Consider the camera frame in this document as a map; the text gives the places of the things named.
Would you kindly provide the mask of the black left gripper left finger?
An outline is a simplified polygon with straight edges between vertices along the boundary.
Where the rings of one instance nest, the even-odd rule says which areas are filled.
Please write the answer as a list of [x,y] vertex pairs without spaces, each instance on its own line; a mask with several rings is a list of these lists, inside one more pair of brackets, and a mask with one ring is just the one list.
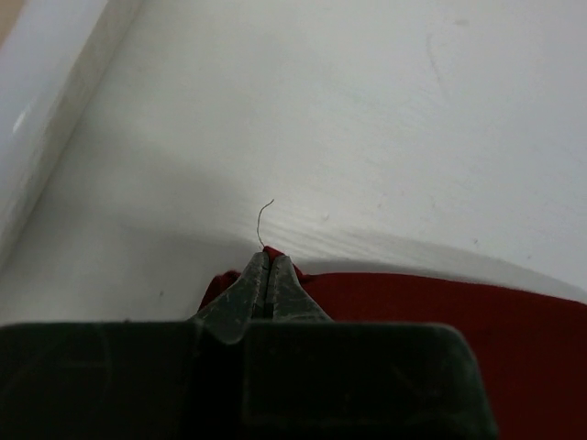
[[195,316],[1,329],[4,439],[192,439],[238,423],[242,339],[263,314],[270,258],[255,253]]

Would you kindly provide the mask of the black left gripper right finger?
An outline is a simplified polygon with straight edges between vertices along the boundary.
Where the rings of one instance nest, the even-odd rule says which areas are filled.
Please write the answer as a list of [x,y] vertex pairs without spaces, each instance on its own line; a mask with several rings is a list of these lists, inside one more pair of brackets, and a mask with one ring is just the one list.
[[242,340],[242,426],[257,439],[494,439],[481,373],[444,324],[337,323],[276,258]]

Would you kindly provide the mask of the dark red t shirt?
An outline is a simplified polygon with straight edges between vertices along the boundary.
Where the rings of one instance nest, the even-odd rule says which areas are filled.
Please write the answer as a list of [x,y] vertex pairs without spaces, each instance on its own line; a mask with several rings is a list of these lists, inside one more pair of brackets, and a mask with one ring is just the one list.
[[209,439],[583,439],[586,307],[266,247],[215,277],[190,411]]

